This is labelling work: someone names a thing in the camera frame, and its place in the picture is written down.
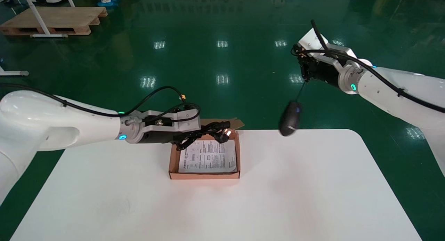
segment green epoxy floor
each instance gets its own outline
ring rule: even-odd
[[[238,117],[245,129],[277,129],[302,85],[289,51],[310,19],[326,38],[375,65],[445,78],[444,15],[445,0],[122,0],[89,36],[0,35],[3,67],[30,73],[2,81],[117,111],[172,85],[202,107],[204,118]],[[12,16],[0,6],[0,22]],[[165,47],[155,49],[162,41]],[[302,128],[359,133],[423,241],[445,240],[445,178],[415,127],[321,82],[310,82],[301,100]],[[165,92],[143,109],[176,103]],[[61,154],[37,154],[0,208],[0,240],[12,236]]]

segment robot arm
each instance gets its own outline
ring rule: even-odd
[[[356,58],[350,48],[332,45],[321,36],[328,49]],[[297,45],[296,52],[323,49],[321,42],[311,29]],[[334,58],[329,54],[308,53],[297,55],[302,69],[302,77],[319,79],[343,92],[359,94],[378,108],[398,117],[422,130],[445,176],[445,114],[415,103],[388,87],[370,71],[356,62],[341,57]],[[403,89],[423,101],[445,107],[445,80],[401,70],[376,67],[370,61],[360,59],[374,68],[393,85]]]
[[[59,98],[99,113],[118,115],[116,111]],[[199,116],[193,117],[197,113],[197,109],[172,113],[132,111],[122,117],[106,117],[63,106],[37,92],[11,92],[0,101],[0,204],[37,151],[113,139],[128,143],[173,143],[182,150],[205,134],[220,143],[229,139],[229,121],[201,126]]]

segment white metal frame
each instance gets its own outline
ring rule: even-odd
[[[26,0],[29,8],[31,9],[32,13],[34,14],[35,18],[39,22],[40,26],[42,27],[43,34],[42,33],[36,33],[31,35],[32,38],[67,38],[68,35],[66,34],[60,34],[60,33],[50,33],[48,30],[48,27],[46,27],[45,22],[43,21],[42,17],[40,16],[37,8],[35,8],[35,5],[32,3],[31,0]],[[73,0],[68,0],[71,7],[75,7]]]
[[[0,76],[27,76],[29,72],[27,71],[5,71],[0,66]]]

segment black computer mouse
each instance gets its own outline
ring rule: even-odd
[[[280,118],[278,130],[281,135],[289,136],[294,133],[300,124],[301,104],[297,102],[289,102]]]

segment open cardboard box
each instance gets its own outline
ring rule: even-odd
[[[227,121],[227,119],[201,119],[201,125],[207,125],[211,122],[222,122]],[[168,173],[170,179],[239,179],[241,172],[241,162],[240,162],[240,138],[238,132],[235,129],[239,129],[244,126],[243,122],[237,118],[230,119],[230,129],[233,134],[230,134],[229,139],[235,140],[235,155],[236,155],[236,169],[235,172],[230,173],[179,173],[179,157],[181,151],[176,150],[176,146],[172,145],[170,154],[170,165],[168,168]],[[199,140],[214,140],[210,135],[204,135]]]

